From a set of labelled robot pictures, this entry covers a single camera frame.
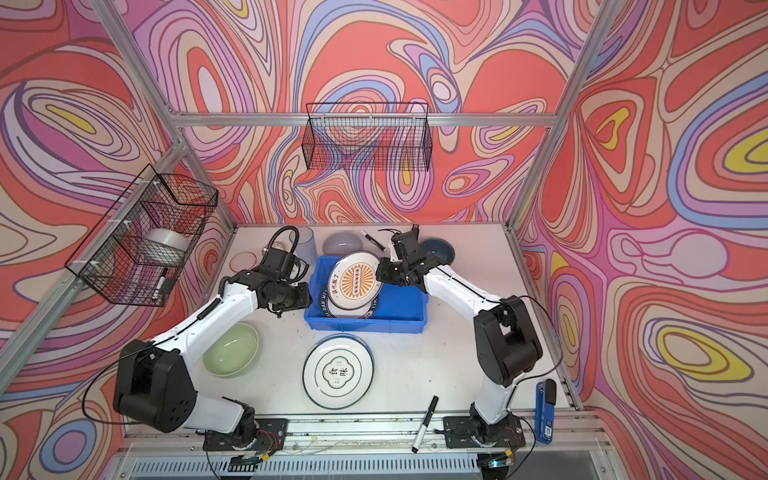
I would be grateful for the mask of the orange sunburst plate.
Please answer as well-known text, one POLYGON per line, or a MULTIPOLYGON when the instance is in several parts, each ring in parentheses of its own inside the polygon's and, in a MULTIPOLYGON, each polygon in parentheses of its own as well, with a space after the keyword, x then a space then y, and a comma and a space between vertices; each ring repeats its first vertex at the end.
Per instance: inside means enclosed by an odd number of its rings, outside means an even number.
POLYGON ((359 251, 341 258, 331 270, 328 280, 330 300, 346 310, 358 308, 376 298, 382 283, 377 279, 380 259, 359 251))

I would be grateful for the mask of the green rimmed lettered plate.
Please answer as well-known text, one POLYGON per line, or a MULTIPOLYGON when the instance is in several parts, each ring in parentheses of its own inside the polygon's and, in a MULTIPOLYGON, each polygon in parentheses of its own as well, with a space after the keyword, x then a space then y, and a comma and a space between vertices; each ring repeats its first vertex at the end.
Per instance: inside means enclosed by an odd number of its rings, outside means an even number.
POLYGON ((323 288, 320 294, 320 311, 326 318, 368 319, 374 315, 378 304, 379 298, 376 297, 358 308, 346 310, 338 307, 330 300, 327 288, 323 288))

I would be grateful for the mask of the white plate with green rings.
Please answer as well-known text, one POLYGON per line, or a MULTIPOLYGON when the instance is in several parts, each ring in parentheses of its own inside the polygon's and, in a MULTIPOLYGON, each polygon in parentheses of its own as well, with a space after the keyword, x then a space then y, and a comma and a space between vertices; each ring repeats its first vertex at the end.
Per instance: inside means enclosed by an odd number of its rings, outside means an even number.
POLYGON ((322 339, 310 351, 302 370, 302 384, 315 405, 342 410, 367 394, 374 371, 372 352, 362 339, 336 334, 322 339))

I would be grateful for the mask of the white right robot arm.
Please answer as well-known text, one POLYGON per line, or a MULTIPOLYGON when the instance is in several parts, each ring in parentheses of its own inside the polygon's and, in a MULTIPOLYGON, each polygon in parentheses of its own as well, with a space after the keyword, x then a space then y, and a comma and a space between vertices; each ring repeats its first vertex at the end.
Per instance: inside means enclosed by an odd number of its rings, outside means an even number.
POLYGON ((484 374, 470 416, 483 427, 508 416, 517 385, 543 356, 543 348, 525 302, 482 290, 456 273, 441 257, 423 251, 419 227, 394 230, 390 255, 380 260, 378 281, 415 287, 468 319, 473 328, 478 364, 484 374))

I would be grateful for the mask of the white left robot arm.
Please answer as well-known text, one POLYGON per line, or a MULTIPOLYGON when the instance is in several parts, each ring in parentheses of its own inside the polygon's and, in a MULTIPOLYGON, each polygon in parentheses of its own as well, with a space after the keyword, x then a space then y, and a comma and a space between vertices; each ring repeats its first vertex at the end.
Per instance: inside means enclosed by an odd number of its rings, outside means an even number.
POLYGON ((261 263, 224 277, 206 305, 148 341, 134 340, 117 363, 113 409, 130 420, 170 433, 180 428, 231 435, 246 428, 249 407, 198 392, 190 371, 232 327, 258 309, 281 316, 312 303, 308 264, 270 248, 261 263))

